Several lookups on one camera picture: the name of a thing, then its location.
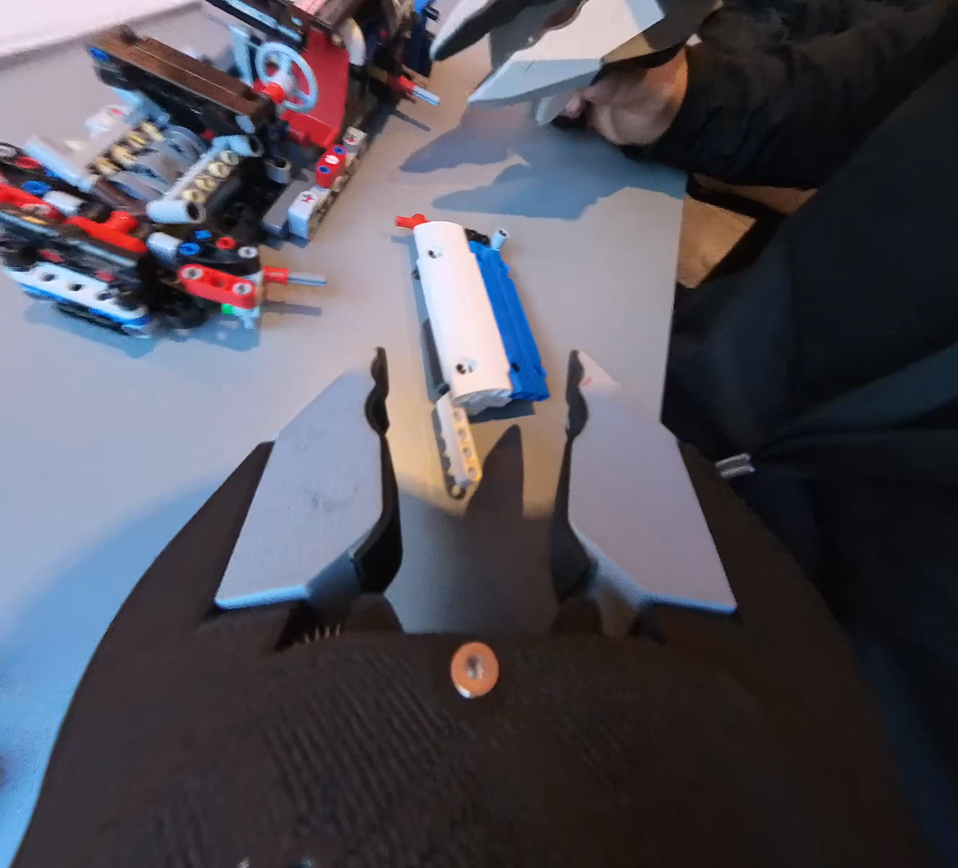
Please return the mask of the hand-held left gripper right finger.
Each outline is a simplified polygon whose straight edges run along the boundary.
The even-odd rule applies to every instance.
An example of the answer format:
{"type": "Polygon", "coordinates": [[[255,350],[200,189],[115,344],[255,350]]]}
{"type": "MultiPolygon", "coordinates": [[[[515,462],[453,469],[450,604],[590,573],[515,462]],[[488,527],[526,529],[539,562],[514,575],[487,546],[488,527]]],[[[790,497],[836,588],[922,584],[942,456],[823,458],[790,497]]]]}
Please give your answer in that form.
{"type": "Polygon", "coordinates": [[[570,353],[551,575],[602,614],[732,614],[736,598],[675,436],[582,350],[570,353]]]}

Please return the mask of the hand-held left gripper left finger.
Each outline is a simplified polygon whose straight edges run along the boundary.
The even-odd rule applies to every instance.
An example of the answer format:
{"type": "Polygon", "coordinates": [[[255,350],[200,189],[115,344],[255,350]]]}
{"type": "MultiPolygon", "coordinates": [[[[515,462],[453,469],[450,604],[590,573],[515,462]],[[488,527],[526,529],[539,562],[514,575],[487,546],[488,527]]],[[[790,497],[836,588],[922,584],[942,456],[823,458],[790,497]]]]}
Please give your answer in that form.
{"type": "Polygon", "coordinates": [[[346,609],[402,561],[386,352],[345,371],[275,437],[215,597],[220,609],[346,609]]]}

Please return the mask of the white blue brick door panel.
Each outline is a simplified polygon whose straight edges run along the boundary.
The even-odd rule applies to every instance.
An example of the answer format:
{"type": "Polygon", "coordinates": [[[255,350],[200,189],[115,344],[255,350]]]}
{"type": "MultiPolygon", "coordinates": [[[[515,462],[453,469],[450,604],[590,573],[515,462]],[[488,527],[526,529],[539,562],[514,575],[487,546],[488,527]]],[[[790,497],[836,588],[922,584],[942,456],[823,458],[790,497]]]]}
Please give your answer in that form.
{"type": "Polygon", "coordinates": [[[439,451],[456,497],[480,483],[472,419],[550,397],[547,372],[502,250],[490,235],[424,214],[397,216],[415,247],[419,283],[438,363],[434,406],[439,451]]]}

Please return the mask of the person's right forearm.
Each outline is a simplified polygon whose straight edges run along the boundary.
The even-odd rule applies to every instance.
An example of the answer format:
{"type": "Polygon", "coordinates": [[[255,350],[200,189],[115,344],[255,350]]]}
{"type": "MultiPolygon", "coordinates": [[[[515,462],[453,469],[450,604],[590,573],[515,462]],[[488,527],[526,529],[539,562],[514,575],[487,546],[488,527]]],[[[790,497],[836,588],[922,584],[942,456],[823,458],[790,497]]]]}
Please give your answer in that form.
{"type": "Polygon", "coordinates": [[[627,148],[728,183],[813,189],[956,56],[956,0],[725,0],[700,38],[676,119],[627,148]]]}

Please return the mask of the grey desk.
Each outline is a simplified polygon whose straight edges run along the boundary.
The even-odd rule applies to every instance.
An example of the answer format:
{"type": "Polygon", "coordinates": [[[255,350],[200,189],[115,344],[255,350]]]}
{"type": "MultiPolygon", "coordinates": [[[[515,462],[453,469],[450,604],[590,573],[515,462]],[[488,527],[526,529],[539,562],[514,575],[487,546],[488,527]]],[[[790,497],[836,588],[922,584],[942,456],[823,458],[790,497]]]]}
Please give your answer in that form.
{"type": "Polygon", "coordinates": [[[476,46],[436,65],[441,104],[387,115],[305,247],[269,263],[326,276],[273,288],[257,332],[214,324],[128,338],[2,281],[2,866],[30,821],[74,690],[157,555],[250,450],[385,349],[403,561],[388,595],[415,632],[534,632],[553,617],[549,519],[568,357],[583,350],[636,407],[661,402],[686,175],[521,106],[467,109],[476,46]],[[449,497],[423,355],[414,252],[424,213],[504,250],[551,396],[480,423],[473,508],[449,497]]]}

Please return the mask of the person's right hand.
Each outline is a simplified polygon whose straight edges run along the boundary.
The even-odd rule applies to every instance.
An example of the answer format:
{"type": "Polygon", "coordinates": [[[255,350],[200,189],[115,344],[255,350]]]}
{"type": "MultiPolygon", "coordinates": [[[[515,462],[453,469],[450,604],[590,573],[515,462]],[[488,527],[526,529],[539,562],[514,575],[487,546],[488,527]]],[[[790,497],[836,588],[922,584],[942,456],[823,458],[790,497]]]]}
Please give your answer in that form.
{"type": "Polygon", "coordinates": [[[613,68],[579,90],[556,124],[581,125],[619,147],[648,147],[672,125],[688,88],[687,50],[653,67],[613,68]]]}

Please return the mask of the person's black jacket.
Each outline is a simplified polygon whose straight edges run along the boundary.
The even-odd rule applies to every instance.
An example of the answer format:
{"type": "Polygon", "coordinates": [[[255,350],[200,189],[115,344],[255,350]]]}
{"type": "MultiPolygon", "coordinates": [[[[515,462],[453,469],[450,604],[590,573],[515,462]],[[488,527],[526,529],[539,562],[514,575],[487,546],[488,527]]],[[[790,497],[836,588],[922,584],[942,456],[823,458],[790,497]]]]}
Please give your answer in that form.
{"type": "Polygon", "coordinates": [[[784,541],[875,691],[917,826],[956,866],[957,66],[753,263],[681,297],[663,419],[784,541]]]}

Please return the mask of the toy brick race car model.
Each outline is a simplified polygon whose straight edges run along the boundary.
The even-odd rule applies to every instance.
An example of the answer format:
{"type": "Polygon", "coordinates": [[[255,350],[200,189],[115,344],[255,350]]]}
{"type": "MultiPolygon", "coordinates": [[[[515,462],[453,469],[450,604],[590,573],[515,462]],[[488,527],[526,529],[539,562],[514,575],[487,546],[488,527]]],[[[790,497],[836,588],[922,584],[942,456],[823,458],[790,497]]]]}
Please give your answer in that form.
{"type": "Polygon", "coordinates": [[[105,28],[87,53],[113,100],[85,134],[2,143],[2,279],[130,337],[254,331],[270,287],[324,286],[264,244],[312,238],[382,110],[439,101],[436,0],[198,1],[217,54],[105,28]]]}

